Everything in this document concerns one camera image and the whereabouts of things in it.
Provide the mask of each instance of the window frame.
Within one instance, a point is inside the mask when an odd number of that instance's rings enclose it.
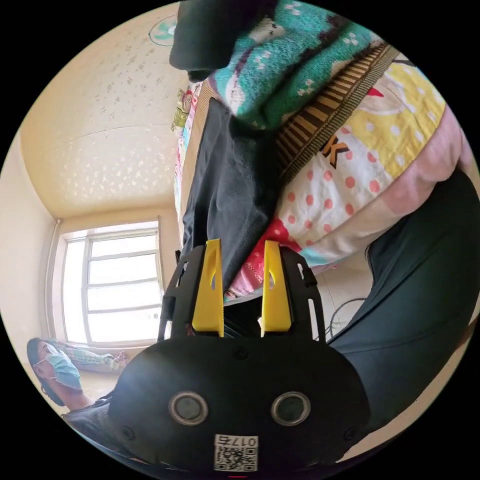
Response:
[[[105,230],[103,228],[94,229],[94,230],[83,230],[77,232],[77,234],[66,235],[63,240],[65,242],[64,251],[62,252],[62,266],[61,266],[61,281],[60,281],[60,307],[61,307],[61,320],[63,326],[63,336],[65,340],[77,347],[81,348],[93,348],[99,350],[119,350],[119,349],[131,349],[131,348],[145,348],[149,345],[154,344],[157,341],[157,338],[146,338],[143,340],[122,340],[122,341],[112,341],[112,342],[97,342],[92,341],[92,336],[90,334],[90,325],[89,325],[89,314],[98,314],[98,313],[117,313],[117,312],[127,312],[127,311],[140,311],[148,310],[152,308],[161,308],[162,303],[156,303],[153,305],[144,305],[142,307],[129,307],[129,308],[115,308],[111,310],[88,310],[88,301],[87,301],[87,290],[89,287],[107,287],[110,285],[131,285],[137,283],[143,283],[148,281],[158,281],[158,286],[161,291],[161,295],[165,292],[164,289],[164,278],[163,278],[163,265],[162,265],[162,244],[161,244],[161,232],[160,232],[160,222],[156,227],[147,227],[147,228],[136,228],[136,229],[119,229],[122,225],[113,226],[113,231],[103,231],[97,232],[98,230]],[[145,237],[155,235],[155,250],[144,250],[141,252],[129,252],[129,253],[118,253],[113,255],[102,255],[98,257],[92,257],[92,248],[94,242],[103,241],[103,240],[119,240],[126,238],[134,237]],[[83,259],[82,259],[82,278],[81,278],[81,305],[82,305],[82,318],[83,318],[83,328],[85,330],[86,343],[79,343],[69,340],[67,335],[67,328],[65,324],[65,308],[64,308],[64,278],[65,278],[65,265],[67,259],[67,250],[68,245],[76,242],[85,241],[83,249]],[[109,260],[115,258],[126,258],[126,257],[136,257],[141,255],[155,255],[155,267],[156,267],[156,277],[143,279],[143,280],[131,280],[123,281],[117,283],[89,283],[89,263],[90,261],[98,260]]]

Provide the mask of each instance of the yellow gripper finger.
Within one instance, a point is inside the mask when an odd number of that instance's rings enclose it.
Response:
[[[261,336],[288,332],[292,326],[280,247],[276,241],[265,242],[265,271],[261,305]]]
[[[222,283],[222,246],[220,239],[206,243],[203,267],[193,313],[196,332],[224,336],[224,289]]]

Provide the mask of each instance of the face mask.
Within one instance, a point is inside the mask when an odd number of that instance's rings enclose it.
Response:
[[[57,351],[51,345],[47,344],[48,353],[44,360],[46,360],[55,372],[55,376],[49,377],[49,380],[56,380],[59,384],[65,385],[75,390],[82,390],[82,383],[80,381],[80,373],[72,361],[62,352]]]

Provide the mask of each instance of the striped fabric trim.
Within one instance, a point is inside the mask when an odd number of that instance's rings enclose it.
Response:
[[[390,45],[374,49],[342,70],[276,134],[283,185],[310,161],[345,123],[399,52]]]

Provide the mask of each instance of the camera lens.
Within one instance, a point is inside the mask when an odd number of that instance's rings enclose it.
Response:
[[[207,402],[198,393],[191,391],[175,395],[170,400],[168,410],[174,420],[188,426],[201,424],[209,412]]]
[[[275,399],[271,406],[271,416],[284,427],[301,424],[310,414],[310,401],[303,394],[289,391]]]

